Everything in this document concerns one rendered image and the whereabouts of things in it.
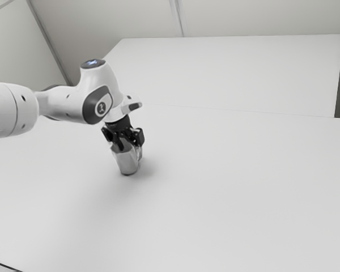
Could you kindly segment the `grey faceted mug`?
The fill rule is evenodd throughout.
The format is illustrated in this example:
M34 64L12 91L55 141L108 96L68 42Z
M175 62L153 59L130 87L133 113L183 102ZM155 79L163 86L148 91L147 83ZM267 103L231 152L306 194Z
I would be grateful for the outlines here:
M142 158L142 147L135 146L128 141L122 142L124 149L120 150L119 144L112 144L111 152L122 175L130 176L137 172Z

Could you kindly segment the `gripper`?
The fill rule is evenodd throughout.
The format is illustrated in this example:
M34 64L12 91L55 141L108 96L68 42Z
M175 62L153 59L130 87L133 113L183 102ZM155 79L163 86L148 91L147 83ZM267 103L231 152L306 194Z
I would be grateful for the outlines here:
M117 146L119 151L124 150L124 144L122 143L124 141L138 147L142 147L145 142L142 128L133 128L128 115L115 122L105 122L101 132L108 142Z

